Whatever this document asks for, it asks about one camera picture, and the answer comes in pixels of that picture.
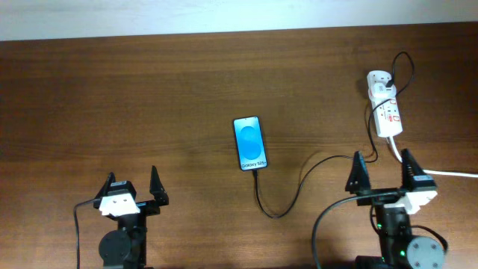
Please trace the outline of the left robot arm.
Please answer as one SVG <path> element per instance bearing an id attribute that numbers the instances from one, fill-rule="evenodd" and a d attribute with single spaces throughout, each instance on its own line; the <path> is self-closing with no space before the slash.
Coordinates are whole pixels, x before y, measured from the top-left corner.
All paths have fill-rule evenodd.
<path id="1" fill-rule="evenodd" d="M 149 192 L 151 200 L 137 202 L 137 192 L 130 181 L 118 182 L 114 173 L 95 196 L 93 207 L 117 223 L 99 243 L 99 255 L 104 268 L 144 269 L 146 262 L 146 219 L 159 215 L 161 207 L 169 204 L 169 197 L 161 184 L 157 168 L 152 167 Z"/>

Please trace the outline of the blue Galaxy smartphone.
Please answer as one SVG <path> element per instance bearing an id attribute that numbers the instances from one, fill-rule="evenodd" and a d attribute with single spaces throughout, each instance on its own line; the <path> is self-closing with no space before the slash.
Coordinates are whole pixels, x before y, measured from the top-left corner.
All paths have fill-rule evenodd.
<path id="1" fill-rule="evenodd" d="M 239 167 L 242 171 L 258 170 L 268 166 L 267 154 L 257 116 L 237 118 L 232 121 Z"/>

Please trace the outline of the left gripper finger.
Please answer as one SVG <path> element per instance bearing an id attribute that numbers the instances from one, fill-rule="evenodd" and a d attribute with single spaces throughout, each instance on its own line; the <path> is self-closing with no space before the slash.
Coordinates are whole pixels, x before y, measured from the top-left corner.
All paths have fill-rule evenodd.
<path id="1" fill-rule="evenodd" d="M 108 177 L 105 181 L 105 183 L 103 184 L 102 188 L 100 189 L 100 191 L 97 193 L 97 195 L 95 196 L 96 199 L 100 199 L 100 198 L 103 198 L 105 197 L 108 192 L 109 192 L 109 188 L 111 186 L 112 183 L 115 183 L 116 181 L 116 177 L 114 175 L 113 172 L 109 172 L 108 174 Z"/>
<path id="2" fill-rule="evenodd" d="M 152 166 L 149 192 L 159 205 L 168 205 L 169 196 L 161 183 L 156 166 Z"/>

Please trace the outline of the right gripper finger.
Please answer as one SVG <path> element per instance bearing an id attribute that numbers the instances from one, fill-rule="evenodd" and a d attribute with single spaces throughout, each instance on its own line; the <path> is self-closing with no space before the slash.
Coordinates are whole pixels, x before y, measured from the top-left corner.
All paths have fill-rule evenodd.
<path id="1" fill-rule="evenodd" d="M 423 177 L 426 173 L 416 162 L 415 158 L 408 149 L 401 151 L 402 157 L 402 188 L 408 191 L 414 191 L 423 188 Z"/>
<path id="2" fill-rule="evenodd" d="M 363 155 L 357 151 L 353 156 L 353 165 L 350 171 L 345 191 L 350 194 L 369 194 L 371 192 L 370 177 Z"/>

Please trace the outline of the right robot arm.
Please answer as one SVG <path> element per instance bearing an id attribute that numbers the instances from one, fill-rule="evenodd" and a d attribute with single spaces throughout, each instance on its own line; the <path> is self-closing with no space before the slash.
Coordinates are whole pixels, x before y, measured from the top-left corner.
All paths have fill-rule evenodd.
<path id="1" fill-rule="evenodd" d="M 376 268 L 442 268 L 447 254 L 447 241 L 437 232 L 423 227 L 432 237 L 414 235 L 410 216 L 432 199 L 437 184 L 413 158 L 402 151 L 402 185 L 398 188 L 372 189 L 363 155 L 356 152 L 345 191 L 353 194 L 358 206 L 369 206 L 376 220 L 381 256 L 357 256 L 356 269 Z"/>

